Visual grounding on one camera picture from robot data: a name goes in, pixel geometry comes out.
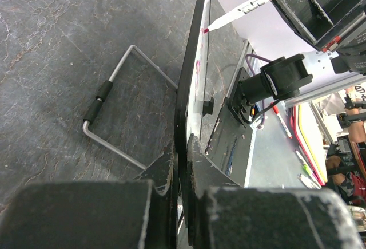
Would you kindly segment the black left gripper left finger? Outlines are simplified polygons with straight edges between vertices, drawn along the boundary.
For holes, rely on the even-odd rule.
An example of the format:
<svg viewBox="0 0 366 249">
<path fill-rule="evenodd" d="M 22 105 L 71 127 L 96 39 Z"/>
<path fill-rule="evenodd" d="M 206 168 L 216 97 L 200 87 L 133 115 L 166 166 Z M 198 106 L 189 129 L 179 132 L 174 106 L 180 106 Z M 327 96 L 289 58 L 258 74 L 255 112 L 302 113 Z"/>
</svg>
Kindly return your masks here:
<svg viewBox="0 0 366 249">
<path fill-rule="evenodd" d="M 1 247 L 176 248 L 176 161 L 168 144 L 133 180 L 29 185 L 1 220 Z"/>
</svg>

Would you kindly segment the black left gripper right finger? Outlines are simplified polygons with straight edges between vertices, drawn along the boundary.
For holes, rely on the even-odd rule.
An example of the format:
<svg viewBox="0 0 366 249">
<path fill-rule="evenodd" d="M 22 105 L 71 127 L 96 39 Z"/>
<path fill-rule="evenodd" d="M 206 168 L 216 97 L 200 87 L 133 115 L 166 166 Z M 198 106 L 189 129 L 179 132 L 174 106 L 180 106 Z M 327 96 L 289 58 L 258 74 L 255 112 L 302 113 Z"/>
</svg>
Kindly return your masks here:
<svg viewBox="0 0 366 249">
<path fill-rule="evenodd" d="M 330 189 L 243 188 L 187 144 L 188 242 L 194 248 L 362 248 Z"/>
</svg>

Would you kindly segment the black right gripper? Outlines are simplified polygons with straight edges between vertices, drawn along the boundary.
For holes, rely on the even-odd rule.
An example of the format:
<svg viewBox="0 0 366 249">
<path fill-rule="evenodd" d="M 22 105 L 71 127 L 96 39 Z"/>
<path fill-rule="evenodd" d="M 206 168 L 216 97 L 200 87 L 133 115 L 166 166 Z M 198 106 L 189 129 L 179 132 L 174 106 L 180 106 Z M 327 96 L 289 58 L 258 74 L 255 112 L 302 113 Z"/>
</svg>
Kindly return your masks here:
<svg viewBox="0 0 366 249">
<path fill-rule="evenodd" d="M 365 0 L 273 0 L 294 33 L 317 53 L 365 56 Z"/>
</svg>

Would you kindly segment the white marker with magenta cap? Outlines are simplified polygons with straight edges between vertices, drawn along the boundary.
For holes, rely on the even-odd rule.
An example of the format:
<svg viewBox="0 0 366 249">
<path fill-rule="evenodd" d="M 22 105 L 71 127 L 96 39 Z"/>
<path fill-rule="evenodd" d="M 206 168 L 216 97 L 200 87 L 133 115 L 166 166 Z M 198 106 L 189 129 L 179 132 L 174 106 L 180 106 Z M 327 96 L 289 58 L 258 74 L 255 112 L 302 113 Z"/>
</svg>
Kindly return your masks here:
<svg viewBox="0 0 366 249">
<path fill-rule="evenodd" d="M 204 29 L 204 34 L 222 28 L 223 26 L 253 12 L 254 10 L 268 3 L 269 1 L 271 0 L 245 1 L 244 3 L 232 9 L 230 12 L 213 21 L 213 23 L 211 23 L 208 27 Z"/>
</svg>

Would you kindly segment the small black framed whiteboard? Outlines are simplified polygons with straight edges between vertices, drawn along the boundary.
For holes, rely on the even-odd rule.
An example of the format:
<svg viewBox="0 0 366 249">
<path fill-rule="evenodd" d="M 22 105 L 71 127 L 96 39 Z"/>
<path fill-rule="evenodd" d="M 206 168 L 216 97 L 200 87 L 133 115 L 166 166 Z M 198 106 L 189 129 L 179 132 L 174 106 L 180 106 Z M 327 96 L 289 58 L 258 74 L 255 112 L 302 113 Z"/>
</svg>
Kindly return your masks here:
<svg viewBox="0 0 366 249">
<path fill-rule="evenodd" d="M 174 115 L 174 146 L 178 155 L 178 175 L 180 178 L 182 206 L 184 218 L 192 218 L 192 200 L 188 192 L 188 177 L 186 175 L 186 162 L 188 141 L 192 136 L 200 137 L 202 118 L 205 113 L 212 113 L 213 104 L 204 103 L 206 74 L 208 66 L 209 30 L 211 0 L 196 0 L 189 37 L 186 44 L 184 61 L 182 64 L 180 79 L 175 84 L 145 53 L 136 45 L 130 45 L 127 51 L 114 68 L 110 77 L 100 86 L 99 91 L 91 104 L 88 112 L 83 118 L 82 130 L 85 135 L 107 149 L 120 155 L 135 166 L 144 169 L 145 166 L 133 159 L 125 152 L 119 150 L 104 139 L 95 135 L 89 130 L 94 122 L 103 103 L 113 87 L 113 81 L 125 63 L 131 51 L 135 50 L 140 56 L 151 65 L 177 92 L 176 107 Z"/>
</svg>

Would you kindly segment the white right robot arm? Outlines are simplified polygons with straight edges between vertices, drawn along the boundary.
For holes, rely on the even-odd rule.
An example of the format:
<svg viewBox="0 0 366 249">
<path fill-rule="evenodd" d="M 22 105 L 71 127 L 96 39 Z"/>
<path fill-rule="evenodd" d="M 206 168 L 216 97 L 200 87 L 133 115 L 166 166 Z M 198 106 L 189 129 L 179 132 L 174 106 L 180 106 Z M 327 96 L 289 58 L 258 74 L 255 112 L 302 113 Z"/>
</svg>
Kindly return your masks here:
<svg viewBox="0 0 366 249">
<path fill-rule="evenodd" d="M 317 51 L 331 58 L 336 74 L 365 75 L 365 0 L 271 0 L 290 29 Z M 276 102 L 299 95 L 312 82 L 305 56 L 280 57 L 259 74 L 240 81 L 239 98 L 254 104 L 272 96 Z"/>
</svg>

